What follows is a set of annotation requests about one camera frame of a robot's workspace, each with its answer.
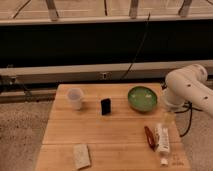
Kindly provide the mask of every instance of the white tube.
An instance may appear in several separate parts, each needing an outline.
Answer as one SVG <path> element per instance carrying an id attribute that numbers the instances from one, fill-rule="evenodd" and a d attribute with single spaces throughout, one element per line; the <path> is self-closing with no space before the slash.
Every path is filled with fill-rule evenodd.
<path id="1" fill-rule="evenodd" d="M 158 123 L 155 127 L 155 136 L 157 151 L 161 158 L 161 165 L 168 166 L 168 156 L 170 153 L 168 128 L 164 127 L 162 123 Z"/>

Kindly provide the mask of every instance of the floor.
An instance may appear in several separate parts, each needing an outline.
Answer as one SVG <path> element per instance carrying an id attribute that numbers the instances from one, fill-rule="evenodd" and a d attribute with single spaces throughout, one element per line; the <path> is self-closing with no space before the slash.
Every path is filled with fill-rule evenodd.
<path id="1" fill-rule="evenodd" d="M 0 105 L 0 171 L 33 171 L 52 101 Z M 189 114 L 179 114 L 180 132 Z M 213 120 L 194 112 L 190 132 L 182 138 L 192 171 L 212 171 Z"/>

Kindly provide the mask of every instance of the wooden table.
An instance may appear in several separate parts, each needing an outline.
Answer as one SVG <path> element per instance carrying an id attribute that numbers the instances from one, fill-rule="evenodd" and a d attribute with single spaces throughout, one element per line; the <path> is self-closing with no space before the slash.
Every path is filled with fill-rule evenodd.
<path id="1" fill-rule="evenodd" d="M 171 155 L 169 166 L 160 166 L 159 156 L 146 140 L 144 126 L 152 130 L 162 119 L 160 103 L 143 115 L 127 101 L 128 91 L 143 85 L 160 97 L 159 84 L 63 84 L 58 87 L 36 171 L 74 171 L 73 146 L 88 144 L 92 166 L 85 171 L 188 171 L 190 166 L 175 123 L 170 125 Z M 85 93 L 83 109 L 74 111 L 66 99 L 69 88 L 80 87 Z M 112 112 L 102 116 L 100 101 L 111 99 Z"/>

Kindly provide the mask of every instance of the tube cap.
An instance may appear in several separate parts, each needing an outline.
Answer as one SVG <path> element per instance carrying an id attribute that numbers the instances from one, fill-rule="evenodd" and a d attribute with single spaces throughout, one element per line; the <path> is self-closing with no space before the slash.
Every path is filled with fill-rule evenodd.
<path id="1" fill-rule="evenodd" d="M 168 160 L 166 158 L 161 158 L 160 164 L 162 166 L 168 166 L 169 163 L 168 163 Z"/>

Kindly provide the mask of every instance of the metal bar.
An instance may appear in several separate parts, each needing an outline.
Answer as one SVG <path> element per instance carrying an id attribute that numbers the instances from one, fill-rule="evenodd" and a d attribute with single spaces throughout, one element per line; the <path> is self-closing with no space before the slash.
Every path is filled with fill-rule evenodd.
<path id="1" fill-rule="evenodd" d="M 188 12 L 189 12 L 189 8 L 191 6 L 191 3 L 192 3 L 192 0 L 184 0 L 183 1 L 183 4 L 181 6 L 181 8 L 179 9 L 178 11 L 178 14 L 181 16 L 181 17 L 186 17 L 188 15 Z"/>
<path id="2" fill-rule="evenodd" d="M 52 21 L 57 21 L 59 16 L 55 6 L 54 0 L 46 0 L 47 8 L 49 10 L 49 16 Z"/>
<path id="3" fill-rule="evenodd" d="M 139 4 L 139 0 L 131 0 L 129 16 L 132 19 L 137 18 L 137 15 L 138 15 L 138 4 Z"/>

